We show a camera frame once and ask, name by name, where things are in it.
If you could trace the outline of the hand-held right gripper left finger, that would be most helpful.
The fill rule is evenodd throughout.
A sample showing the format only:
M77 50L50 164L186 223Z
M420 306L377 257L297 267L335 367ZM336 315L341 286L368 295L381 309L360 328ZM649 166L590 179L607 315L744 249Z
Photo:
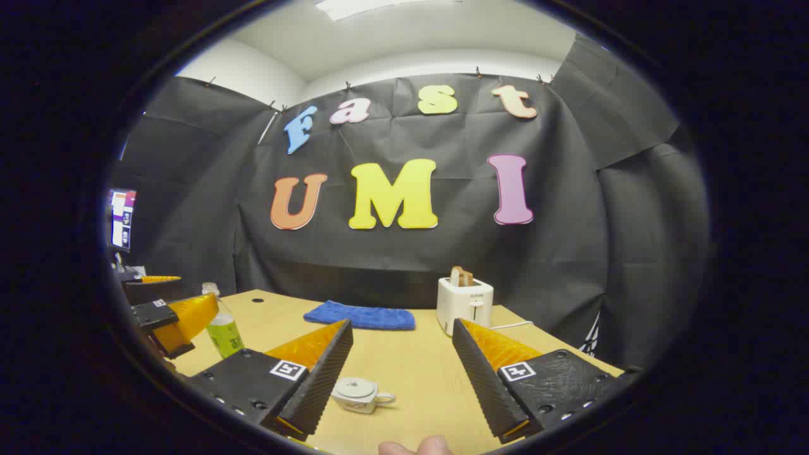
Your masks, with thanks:
M343 319L265 353L241 349L188 383L241 420L301 442L316 432L353 345Z

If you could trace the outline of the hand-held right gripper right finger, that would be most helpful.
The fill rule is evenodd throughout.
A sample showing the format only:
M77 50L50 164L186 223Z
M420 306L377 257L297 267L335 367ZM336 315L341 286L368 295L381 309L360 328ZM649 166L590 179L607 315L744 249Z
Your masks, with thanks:
M454 320L453 346L489 430L503 444L589 413L641 372L629 368L611 375L570 349L540 353L463 318Z

